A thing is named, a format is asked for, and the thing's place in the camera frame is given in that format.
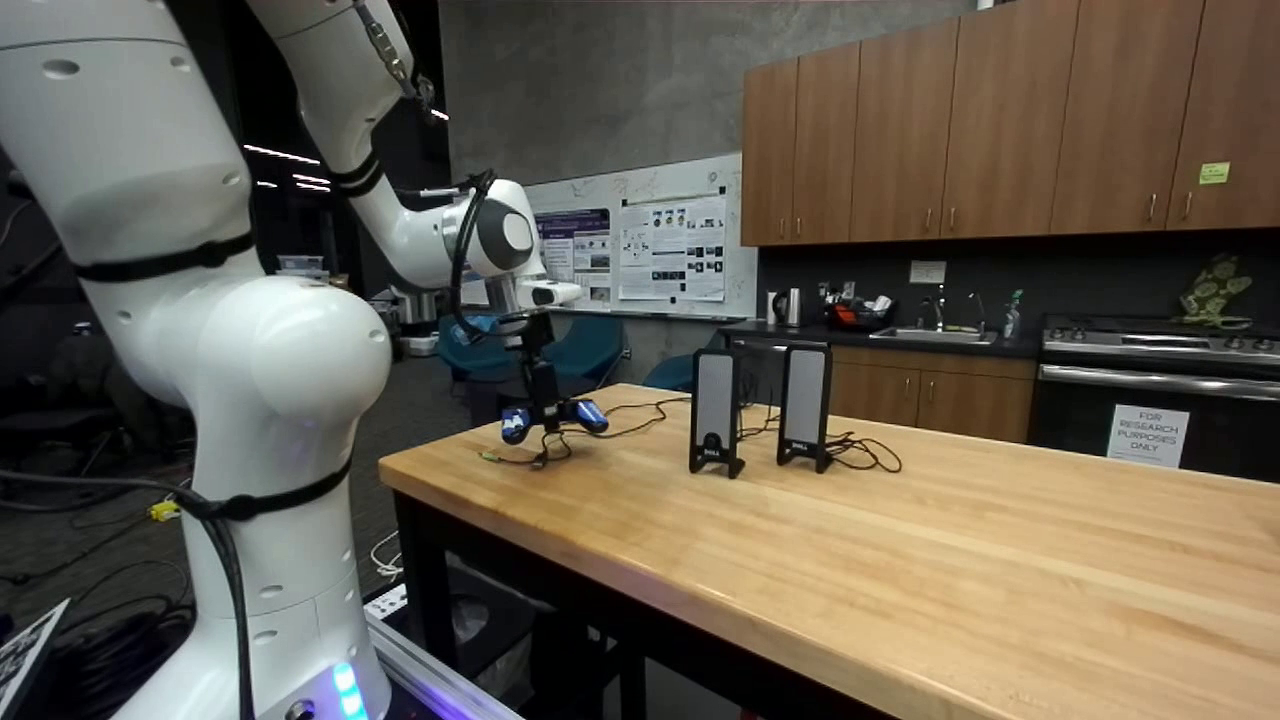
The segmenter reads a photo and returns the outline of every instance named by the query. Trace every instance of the small speaker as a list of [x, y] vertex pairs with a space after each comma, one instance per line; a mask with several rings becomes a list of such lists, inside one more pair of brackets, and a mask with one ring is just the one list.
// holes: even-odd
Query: small speaker
[[726, 472], [737, 475], [744, 467], [744, 458], [737, 454], [737, 415], [741, 415], [737, 355], [726, 346], [696, 352], [690, 472], [726, 463]]
[[785, 363], [785, 418], [776, 430], [776, 463], [789, 463], [797, 454], [812, 454], [818, 472], [832, 463], [830, 383], [832, 352], [825, 343], [794, 343]]

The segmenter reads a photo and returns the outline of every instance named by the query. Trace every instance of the wooden tabletop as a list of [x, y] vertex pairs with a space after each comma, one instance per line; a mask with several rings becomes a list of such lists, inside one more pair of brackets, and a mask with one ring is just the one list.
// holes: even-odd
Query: wooden tabletop
[[[592, 399], [613, 428], [650, 392]], [[873, 418], [905, 472], [690, 472], [690, 402], [570, 430], [541, 472], [496, 428], [379, 458], [384, 482], [894, 717], [1280, 717], [1280, 482]]]

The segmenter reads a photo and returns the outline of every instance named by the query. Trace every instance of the cabinet door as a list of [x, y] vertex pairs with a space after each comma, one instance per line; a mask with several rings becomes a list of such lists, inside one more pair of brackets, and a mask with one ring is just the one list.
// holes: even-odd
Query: cabinet door
[[1079, 0], [1054, 233], [1169, 225], [1203, 0]]
[[748, 70], [744, 88], [744, 244], [797, 235], [797, 59]]
[[962, 19], [946, 235], [1043, 235], [1070, 110], [1075, 0]]
[[962, 19], [861, 43], [851, 241], [941, 233]]
[[848, 241], [855, 47], [801, 57], [797, 241]]
[[910, 352], [832, 352], [832, 410], [915, 422], [915, 363]]
[[1029, 438], [1034, 363], [941, 355], [920, 366], [920, 428]]
[[1207, 0], [1171, 226], [1280, 225], [1280, 5]]

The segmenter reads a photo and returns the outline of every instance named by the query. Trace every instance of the lower cabinet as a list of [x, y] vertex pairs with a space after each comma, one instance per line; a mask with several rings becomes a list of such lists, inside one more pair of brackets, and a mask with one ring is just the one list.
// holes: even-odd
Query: lower cabinet
[[1029, 438], [1029, 359], [832, 346], [832, 410], [994, 438]]

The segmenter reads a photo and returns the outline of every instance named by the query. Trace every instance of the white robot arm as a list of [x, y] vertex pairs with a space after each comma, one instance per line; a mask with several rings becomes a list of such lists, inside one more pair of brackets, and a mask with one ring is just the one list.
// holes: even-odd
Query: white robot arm
[[[470, 203], [402, 207], [370, 138], [406, 92], [395, 64], [413, 69], [384, 0], [254, 9], [337, 185], [406, 278], [447, 287], [466, 247], [473, 272], [514, 274], [524, 306], [578, 290], [548, 278], [517, 185], [489, 188], [473, 233]], [[0, 143], [119, 363], [192, 410], [192, 496], [257, 509], [186, 513], [196, 628], [119, 717], [384, 717], [389, 676], [364, 628], [345, 493], [358, 418], [394, 363], [379, 316], [340, 287], [263, 274], [241, 143], [157, 0], [4, 0]]]

